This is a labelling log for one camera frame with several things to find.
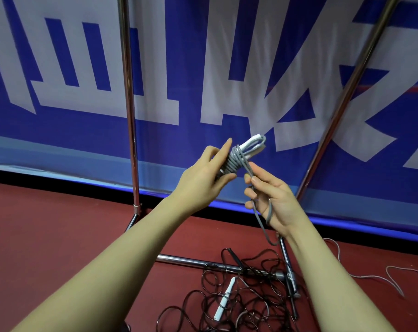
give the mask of tangled black cord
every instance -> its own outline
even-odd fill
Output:
[[[224,252],[221,251],[221,259],[224,264]],[[263,259],[260,263],[265,273],[252,267],[248,262],[252,262],[262,257],[266,253],[272,253],[275,257]],[[225,272],[216,272],[211,269],[211,265],[206,265],[201,275],[201,290],[192,290],[184,298],[181,307],[172,305],[165,308],[159,315],[156,324],[156,331],[159,332],[159,325],[162,316],[171,310],[180,311],[180,320],[176,332],[183,327],[186,319],[194,331],[239,331],[241,328],[260,331],[267,326],[270,331],[290,331],[299,332],[294,318],[286,305],[288,297],[284,283],[273,277],[277,271],[284,270],[284,261],[281,260],[272,249],[265,249],[252,258],[241,260],[242,270],[238,273],[234,288],[227,296]],[[199,294],[201,300],[201,316],[198,325],[194,324],[186,313],[186,306],[189,298],[194,294]],[[214,320],[208,313],[209,308],[214,304],[218,307],[223,297],[227,298],[227,304],[220,321]]]

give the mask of forearm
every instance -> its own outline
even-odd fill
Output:
[[[395,331],[307,218],[287,240],[300,265],[322,331]]]
[[[157,255],[187,217],[166,198],[14,331],[113,332],[132,306]]]

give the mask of hand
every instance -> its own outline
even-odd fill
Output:
[[[236,178],[234,173],[215,177],[229,155],[232,139],[228,139],[221,149],[207,146],[200,159],[184,171],[171,194],[180,208],[191,215],[208,206],[220,194],[221,189]]]
[[[256,201],[257,210],[266,219],[269,212],[269,199],[272,202],[272,218],[269,224],[283,237],[306,222],[309,218],[296,200],[289,186],[255,163],[249,162],[254,177],[247,173],[244,176],[246,184],[254,186],[255,191],[246,188],[244,194]],[[245,203],[246,208],[252,209],[252,201]]]

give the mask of gray rope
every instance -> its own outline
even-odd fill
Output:
[[[250,177],[254,175],[252,172],[252,168],[249,165],[249,161],[247,160],[249,157],[247,157],[248,154],[252,153],[253,151],[257,150],[260,147],[263,147],[266,142],[266,136],[262,135],[260,139],[251,141],[250,144],[247,144],[244,148],[244,151],[241,150],[239,145],[235,145],[232,147],[231,152],[229,153],[229,156],[223,166],[220,169],[220,172],[217,174],[217,178],[221,177],[222,175],[228,174],[228,173],[237,173],[238,169],[241,167],[246,169],[246,172],[249,174]],[[271,199],[269,199],[269,212],[267,214],[266,218],[266,224],[269,225],[269,222],[272,218],[272,202]],[[260,225],[261,229],[264,232],[264,235],[266,236],[267,242],[272,246],[277,246],[278,242],[273,243],[269,236],[267,235],[266,229],[263,226],[263,223],[261,222],[259,213],[256,208],[255,201],[252,200],[252,206],[254,209],[255,217],[257,218],[258,224]]]

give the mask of red carpet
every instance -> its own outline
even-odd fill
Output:
[[[129,205],[0,184],[0,332],[12,329],[105,249],[123,232],[131,216]],[[340,246],[343,265],[350,273],[384,276],[387,265],[418,269],[418,256],[345,243]],[[260,229],[191,217],[163,253],[221,261],[224,247],[245,258],[269,245]],[[418,331],[418,274],[401,270],[391,274],[405,299],[386,282],[357,282],[398,332]],[[156,263],[128,323],[137,331],[154,331],[162,309],[181,305],[190,290],[200,289],[200,278],[201,270]],[[199,299],[189,304],[191,316],[197,317]],[[297,301],[297,308],[300,330],[317,331],[305,298]],[[171,314],[163,331],[174,330],[173,315],[178,316]],[[183,331],[189,330],[185,323]]]

